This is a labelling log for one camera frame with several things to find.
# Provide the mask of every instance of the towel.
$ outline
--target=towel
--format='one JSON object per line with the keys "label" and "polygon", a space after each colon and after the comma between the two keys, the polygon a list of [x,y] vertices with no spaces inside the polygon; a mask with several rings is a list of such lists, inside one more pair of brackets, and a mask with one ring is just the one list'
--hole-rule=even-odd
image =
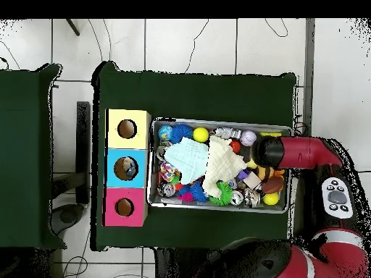
{"label": "towel", "polygon": [[165,152],[165,160],[182,173],[180,183],[187,185],[205,175],[208,147],[189,138],[171,145]]}
{"label": "towel", "polygon": [[215,135],[210,136],[209,158],[202,187],[207,194],[215,198],[220,198],[221,195],[217,187],[218,180],[224,182],[231,180],[246,168],[243,157],[236,155],[229,146],[231,141],[231,139],[223,140]]}

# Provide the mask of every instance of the toy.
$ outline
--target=toy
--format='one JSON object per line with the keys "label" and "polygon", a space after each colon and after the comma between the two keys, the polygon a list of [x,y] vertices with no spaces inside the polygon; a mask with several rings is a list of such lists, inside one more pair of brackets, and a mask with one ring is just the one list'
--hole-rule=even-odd
{"label": "toy", "polygon": [[190,138],[183,138],[179,144],[170,146],[164,157],[182,173],[180,183],[187,185],[205,174],[208,147]]}
{"label": "toy", "polygon": [[192,185],[190,190],[195,201],[199,201],[200,203],[206,203],[208,201],[208,198],[205,196],[204,190],[202,190],[201,183],[199,181]]}
{"label": "toy", "polygon": [[255,133],[253,133],[250,130],[247,130],[247,131],[242,132],[241,137],[240,137],[240,142],[242,145],[251,146],[255,142],[256,139],[257,139],[257,136],[255,135]]}
{"label": "toy", "polygon": [[233,190],[224,182],[217,182],[217,188],[220,189],[220,198],[210,196],[210,201],[218,206],[226,206],[232,200]]}
{"label": "toy", "polygon": [[233,129],[228,127],[220,127],[212,131],[215,136],[224,138],[227,140],[228,138],[240,138],[241,131],[239,129]]}
{"label": "toy", "polygon": [[258,167],[257,164],[254,162],[253,159],[250,159],[250,161],[246,163],[246,166],[249,169],[256,169]]}
{"label": "toy", "polygon": [[165,161],[161,163],[160,166],[161,177],[166,182],[171,182],[175,178],[175,170],[176,168],[170,163],[167,163]]}
{"label": "toy", "polygon": [[238,190],[234,190],[232,192],[232,199],[230,200],[230,204],[234,206],[239,206],[242,204],[242,202],[243,202],[243,194]]}
{"label": "toy", "polygon": [[280,196],[277,192],[272,194],[266,194],[266,196],[263,197],[263,201],[269,206],[274,206],[276,203],[278,203],[279,200]]}
{"label": "toy", "polygon": [[232,190],[235,190],[237,188],[237,182],[235,179],[231,179],[227,181],[227,184],[232,188]]}
{"label": "toy", "polygon": [[248,177],[248,175],[250,174],[250,169],[243,169],[241,170],[238,175],[237,175],[237,178],[239,180],[244,180],[245,178]]}
{"label": "toy", "polygon": [[272,167],[259,167],[258,166],[258,177],[261,181],[267,181],[271,176],[273,176],[275,170]]}
{"label": "toy", "polygon": [[272,194],[283,189],[283,176],[273,176],[263,183],[262,189],[265,194]]}
{"label": "toy", "polygon": [[160,196],[172,197],[175,194],[175,186],[171,183],[161,182],[157,192]]}
{"label": "toy", "polygon": [[170,142],[173,144],[179,143],[182,138],[192,138],[193,130],[188,125],[176,125],[172,128]]}
{"label": "toy", "polygon": [[193,131],[193,139],[199,143],[204,143],[209,138],[209,131],[206,128],[198,127]]}
{"label": "toy", "polygon": [[232,142],[229,143],[229,146],[232,147],[234,153],[238,153],[241,149],[241,145],[237,140],[232,140]]}
{"label": "toy", "polygon": [[206,193],[216,198],[220,197],[216,182],[218,180],[226,182],[246,168],[242,156],[233,153],[232,147],[229,146],[230,142],[231,140],[223,140],[215,135],[210,136],[209,158],[202,187]]}
{"label": "toy", "polygon": [[250,188],[245,189],[245,202],[251,208],[260,206],[260,193]]}
{"label": "toy", "polygon": [[159,139],[170,140],[172,134],[172,127],[169,125],[163,125],[159,128]]}
{"label": "toy", "polygon": [[250,172],[248,177],[245,178],[243,182],[245,182],[245,184],[252,190],[256,189],[262,183],[259,177],[256,176],[253,172]]}

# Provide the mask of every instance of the wire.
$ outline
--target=wire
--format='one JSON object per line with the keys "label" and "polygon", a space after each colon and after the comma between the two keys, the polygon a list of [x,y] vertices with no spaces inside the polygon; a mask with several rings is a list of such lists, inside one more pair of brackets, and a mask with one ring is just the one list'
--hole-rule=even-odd
{"label": "wire", "polygon": [[104,27],[106,27],[108,39],[109,39],[109,60],[111,61],[111,54],[112,54],[112,43],[111,43],[111,36],[109,35],[109,31],[106,25],[106,21],[103,19]]}
{"label": "wire", "polygon": [[[85,264],[86,264],[86,268],[85,268],[83,271],[78,272],[77,274],[70,274],[70,275],[66,275],[66,276],[65,276],[64,274],[66,274],[66,271],[67,271],[67,267],[68,267],[68,265],[71,264],[72,260],[73,260],[73,259],[76,259],[76,258],[81,258],[81,261],[84,260],[84,261],[85,261]],[[71,259],[67,262],[67,265],[66,265],[66,267],[64,268],[64,271],[63,271],[62,278],[66,278],[66,277],[70,277],[70,276],[75,276],[75,275],[76,275],[76,276],[77,276],[77,275],[81,275],[81,274],[84,273],[87,269],[88,269],[88,262],[87,262],[87,260],[86,260],[84,257],[82,257],[82,256],[75,256],[75,257],[71,258]]]}
{"label": "wire", "polygon": [[83,258],[84,258],[84,255],[85,255],[85,251],[86,251],[86,246],[88,246],[88,240],[89,240],[89,235],[90,235],[90,230],[88,232],[88,236],[86,237],[86,241],[85,241],[85,247],[84,247],[84,251],[83,251],[83,255],[81,256],[81,261],[80,261],[80,265],[78,266],[78,273],[76,274],[76,277],[75,278],[78,278],[78,275],[79,272],[80,272],[80,269],[81,269],[81,265],[83,264]]}
{"label": "wire", "polygon": [[193,40],[193,50],[192,50],[192,53],[191,53],[191,57],[189,58],[188,67],[187,67],[187,69],[185,70],[184,73],[186,73],[188,71],[188,68],[191,66],[192,56],[193,56],[193,53],[194,53],[194,49],[196,48],[196,39],[201,35],[201,33],[204,31],[204,28],[207,26],[208,23],[209,23],[209,18],[207,19],[207,21],[206,21],[204,27],[202,28],[201,32]]}
{"label": "wire", "polygon": [[7,68],[6,68],[6,70],[8,70],[8,69],[9,69],[9,63],[8,63],[8,61],[7,61],[5,58],[2,58],[2,57],[0,57],[0,59],[1,59],[4,63],[7,63]]}
{"label": "wire", "polygon": [[[94,30],[94,27],[93,25],[91,24],[91,21],[88,19],[89,23],[90,23],[90,26],[91,28],[93,29],[93,32],[94,32],[94,35],[96,37],[96,31]],[[101,45],[99,45],[99,41],[98,41],[98,38],[96,37],[96,42],[98,43],[98,47],[99,47],[99,52],[101,53]]]}
{"label": "wire", "polygon": [[137,275],[137,274],[122,274],[122,275],[117,275],[113,278],[118,278],[118,277],[122,277],[122,276],[135,276],[135,277],[143,277],[143,278],[149,278],[147,276],[144,276],[144,275]]}
{"label": "wire", "polygon": [[2,43],[4,46],[5,46],[5,48],[8,50],[8,52],[10,53],[10,55],[12,56],[12,58],[14,59],[14,61],[15,61],[15,64],[17,64],[17,66],[18,66],[18,69],[20,70],[20,66],[18,65],[18,62],[15,60],[15,58],[13,57],[13,54],[12,54],[12,52],[10,52],[10,50],[9,50],[9,48],[8,48],[8,46],[7,45],[5,45],[5,42],[3,42],[3,41],[0,41],[0,43]]}
{"label": "wire", "polygon": [[283,22],[283,19],[282,19],[282,18],[281,18],[281,21],[282,21],[282,23],[283,23],[283,27],[285,27],[285,29],[286,29],[286,35],[278,35],[278,33],[275,32],[275,29],[273,29],[273,28],[270,26],[270,24],[268,23],[267,18],[264,18],[264,20],[265,20],[265,22],[267,23],[267,25],[268,25],[268,26],[273,30],[273,32],[276,34],[276,36],[278,36],[278,37],[280,37],[280,38],[285,38],[286,36],[288,36],[287,27],[286,27],[285,23]]}

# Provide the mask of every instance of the tennis ball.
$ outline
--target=tennis ball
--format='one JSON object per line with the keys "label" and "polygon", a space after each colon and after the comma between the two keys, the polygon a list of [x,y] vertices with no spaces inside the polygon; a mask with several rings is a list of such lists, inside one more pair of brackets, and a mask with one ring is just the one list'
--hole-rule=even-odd
{"label": "tennis ball", "polygon": [[274,206],[276,203],[278,203],[279,200],[280,196],[278,195],[277,192],[272,194],[266,194],[266,196],[263,197],[263,201],[269,206]]}
{"label": "tennis ball", "polygon": [[206,128],[198,127],[193,131],[193,139],[199,143],[206,142],[209,138],[209,131]]}

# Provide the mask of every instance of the dark green table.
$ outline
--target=dark green table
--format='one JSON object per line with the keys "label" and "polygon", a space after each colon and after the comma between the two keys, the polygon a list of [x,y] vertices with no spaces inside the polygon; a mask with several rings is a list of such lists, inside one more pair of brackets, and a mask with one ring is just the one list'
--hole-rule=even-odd
{"label": "dark green table", "polygon": [[174,75],[120,72],[104,62],[93,74],[92,238],[102,246],[221,248],[242,237],[285,239],[288,212],[258,214],[150,207],[140,228],[103,227],[104,110],[146,110],[175,117],[292,127],[294,74]]}

